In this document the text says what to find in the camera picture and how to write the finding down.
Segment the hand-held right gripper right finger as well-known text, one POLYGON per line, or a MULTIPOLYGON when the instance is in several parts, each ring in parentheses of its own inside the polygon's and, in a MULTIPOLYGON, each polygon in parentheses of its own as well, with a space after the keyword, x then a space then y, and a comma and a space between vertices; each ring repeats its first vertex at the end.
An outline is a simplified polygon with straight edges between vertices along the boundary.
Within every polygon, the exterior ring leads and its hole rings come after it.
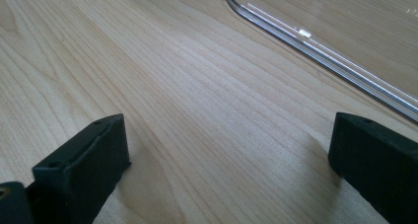
POLYGON ((418 224, 418 143, 371 120, 339 112, 330 167, 390 224, 418 224))

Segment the clear plastic tray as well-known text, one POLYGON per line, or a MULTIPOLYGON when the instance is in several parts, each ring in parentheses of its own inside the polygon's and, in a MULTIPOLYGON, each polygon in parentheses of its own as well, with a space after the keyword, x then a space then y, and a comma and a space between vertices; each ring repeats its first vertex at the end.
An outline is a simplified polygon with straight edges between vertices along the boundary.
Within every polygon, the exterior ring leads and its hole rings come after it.
POLYGON ((287 43, 418 125, 418 0, 226 0, 287 43))

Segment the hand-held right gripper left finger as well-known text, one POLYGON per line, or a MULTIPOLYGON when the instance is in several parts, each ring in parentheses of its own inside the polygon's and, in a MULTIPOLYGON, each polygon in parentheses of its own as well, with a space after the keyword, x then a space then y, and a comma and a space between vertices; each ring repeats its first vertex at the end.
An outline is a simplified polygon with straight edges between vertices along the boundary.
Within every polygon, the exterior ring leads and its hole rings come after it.
POLYGON ((96 120, 33 167, 36 224, 92 224, 130 166, 124 116, 96 120))

